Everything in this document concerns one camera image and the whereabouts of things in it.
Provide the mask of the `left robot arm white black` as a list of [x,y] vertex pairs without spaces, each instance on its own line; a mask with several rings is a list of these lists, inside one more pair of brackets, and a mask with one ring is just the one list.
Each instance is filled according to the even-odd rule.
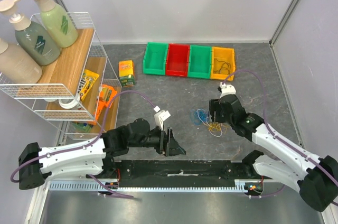
[[139,118],[83,142],[58,147],[28,144],[18,158],[19,188],[29,190],[46,181],[80,176],[111,178],[116,172],[114,158],[126,155],[130,148],[153,148],[164,156],[186,154],[171,128],[151,129],[148,121]]

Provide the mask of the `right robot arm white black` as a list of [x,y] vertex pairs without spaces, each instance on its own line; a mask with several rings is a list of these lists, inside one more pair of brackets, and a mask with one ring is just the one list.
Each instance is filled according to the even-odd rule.
[[255,178],[267,176],[298,192],[312,209],[322,212],[337,198],[337,160],[320,157],[291,142],[275,131],[262,117],[248,113],[236,95],[210,99],[212,122],[227,123],[234,132],[263,147],[278,159],[254,152],[242,164],[243,175]]

